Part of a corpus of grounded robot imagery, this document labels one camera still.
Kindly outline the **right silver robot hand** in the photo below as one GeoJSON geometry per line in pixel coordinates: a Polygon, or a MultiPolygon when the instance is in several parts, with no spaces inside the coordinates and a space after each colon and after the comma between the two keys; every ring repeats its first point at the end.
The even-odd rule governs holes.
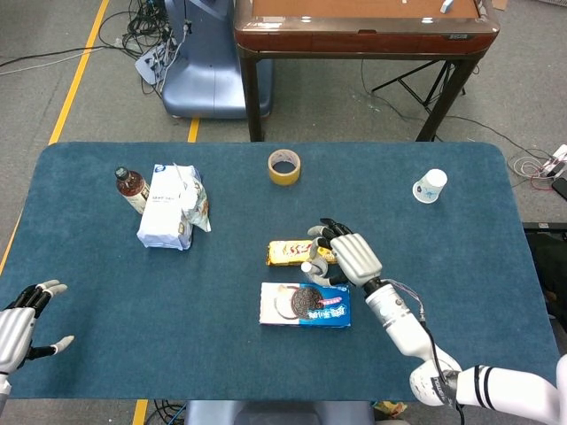
{"type": "Polygon", "coordinates": [[[350,282],[353,286],[363,287],[369,282],[378,284],[382,264],[367,241],[347,225],[330,218],[321,218],[321,225],[311,227],[307,234],[313,238],[309,252],[309,262],[313,263],[318,249],[323,247],[333,253],[341,272],[332,277],[317,277],[322,286],[350,282]]]}

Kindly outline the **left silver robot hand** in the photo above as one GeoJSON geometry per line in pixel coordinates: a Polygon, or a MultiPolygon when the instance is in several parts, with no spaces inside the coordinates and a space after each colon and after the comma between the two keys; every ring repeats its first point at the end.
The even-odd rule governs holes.
{"type": "Polygon", "coordinates": [[[59,280],[29,285],[1,311],[1,375],[9,376],[27,360],[57,355],[73,341],[64,336],[54,344],[32,345],[35,323],[49,302],[65,292],[67,286],[59,280]]]}

